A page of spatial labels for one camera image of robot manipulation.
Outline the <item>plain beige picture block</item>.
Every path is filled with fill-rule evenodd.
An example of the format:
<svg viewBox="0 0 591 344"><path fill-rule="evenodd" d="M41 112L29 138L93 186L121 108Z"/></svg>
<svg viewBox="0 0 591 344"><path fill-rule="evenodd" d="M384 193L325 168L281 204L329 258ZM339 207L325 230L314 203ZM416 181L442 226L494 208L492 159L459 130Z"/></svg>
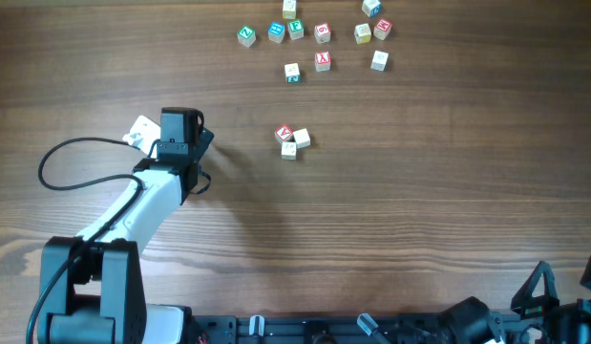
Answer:
<svg viewBox="0 0 591 344"><path fill-rule="evenodd" d="M287 161L297 159L297 144L294 141L285 141L281 146L281 158Z"/></svg>

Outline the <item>plain white wooden block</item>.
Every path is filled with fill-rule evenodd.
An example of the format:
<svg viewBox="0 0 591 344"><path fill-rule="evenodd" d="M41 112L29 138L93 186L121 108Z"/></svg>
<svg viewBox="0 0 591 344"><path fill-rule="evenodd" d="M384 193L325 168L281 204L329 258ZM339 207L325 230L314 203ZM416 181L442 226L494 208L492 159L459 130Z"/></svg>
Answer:
<svg viewBox="0 0 591 344"><path fill-rule="evenodd" d="M298 149L311 145L311 138L306 128L295 131L293 138Z"/></svg>

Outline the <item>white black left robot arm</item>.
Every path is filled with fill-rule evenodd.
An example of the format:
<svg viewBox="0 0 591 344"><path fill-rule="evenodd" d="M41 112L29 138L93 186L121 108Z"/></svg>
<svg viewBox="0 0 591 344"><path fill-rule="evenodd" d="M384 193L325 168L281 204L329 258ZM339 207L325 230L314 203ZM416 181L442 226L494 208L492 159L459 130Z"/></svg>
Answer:
<svg viewBox="0 0 591 344"><path fill-rule="evenodd" d="M213 138L200 110L162 108L159 137L127 174L128 188L98 222L43 247L26 342L206 342L190 308L146 302L140 254L190 194L202 193L200 160Z"/></svg>

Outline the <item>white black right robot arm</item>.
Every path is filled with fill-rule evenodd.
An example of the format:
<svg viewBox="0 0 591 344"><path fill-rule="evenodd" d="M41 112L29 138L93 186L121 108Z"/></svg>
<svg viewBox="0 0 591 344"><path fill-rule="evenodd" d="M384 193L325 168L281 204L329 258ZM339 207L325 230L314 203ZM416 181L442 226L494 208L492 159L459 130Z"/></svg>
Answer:
<svg viewBox="0 0 591 344"><path fill-rule="evenodd" d="M511 301L510 310L524 327L514 329L520 343L531 329L541 332L541 343L591 343L591 299L562 305L548 263L541 261ZM508 340L503 321L475 297L446 309L439 315L441 343L487 343Z"/></svg>

